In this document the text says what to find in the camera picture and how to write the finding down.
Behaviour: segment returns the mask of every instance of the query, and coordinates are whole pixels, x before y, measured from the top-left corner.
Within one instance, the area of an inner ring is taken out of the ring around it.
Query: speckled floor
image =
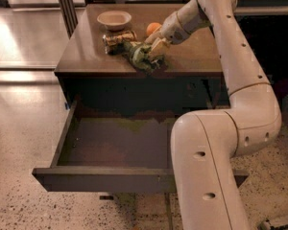
[[[164,195],[100,200],[98,193],[47,193],[35,180],[32,169],[51,163],[68,114],[64,103],[52,72],[0,72],[0,229],[170,230]],[[240,192],[252,229],[287,215],[288,108],[270,146],[231,162],[250,173]],[[170,204],[173,229],[181,230],[175,194]]]

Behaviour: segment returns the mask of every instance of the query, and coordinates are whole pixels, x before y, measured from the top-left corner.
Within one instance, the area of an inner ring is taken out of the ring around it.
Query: white robotic arm
[[[153,46],[160,38],[182,43],[205,21],[199,3],[213,28],[228,88],[229,109],[189,112],[172,130],[183,229],[249,230],[229,159],[274,141],[281,114],[273,88],[234,18],[236,0],[197,1],[171,14],[146,40]]]

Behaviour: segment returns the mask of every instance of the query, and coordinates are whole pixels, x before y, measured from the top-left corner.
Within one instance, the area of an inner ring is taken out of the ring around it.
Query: table
[[[50,168],[33,171],[47,191],[176,191],[172,126],[186,112],[209,108],[211,93],[221,91],[222,68],[213,34],[209,28],[200,29],[172,46],[166,67],[147,76],[124,57],[105,53],[106,30],[96,18],[105,11],[126,11],[132,15],[128,28],[144,41],[149,23],[162,23],[181,6],[86,7],[55,70],[69,116]]]

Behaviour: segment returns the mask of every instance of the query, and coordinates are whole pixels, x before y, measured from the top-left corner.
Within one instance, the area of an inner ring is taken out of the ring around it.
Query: bowl
[[[126,11],[105,11],[98,15],[97,21],[109,31],[120,31],[132,20]]]

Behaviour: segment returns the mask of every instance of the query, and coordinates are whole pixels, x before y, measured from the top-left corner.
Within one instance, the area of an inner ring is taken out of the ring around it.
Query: brown countertop
[[[55,70],[58,77],[135,77],[135,70],[122,56],[105,53],[102,40],[106,32],[97,22],[101,12],[119,10],[132,15],[128,28],[138,41],[146,38],[151,22],[162,24],[164,19],[182,4],[89,4],[64,50]],[[199,29],[180,45],[172,45],[166,55],[165,76],[213,76],[222,73],[216,44],[208,28]]]

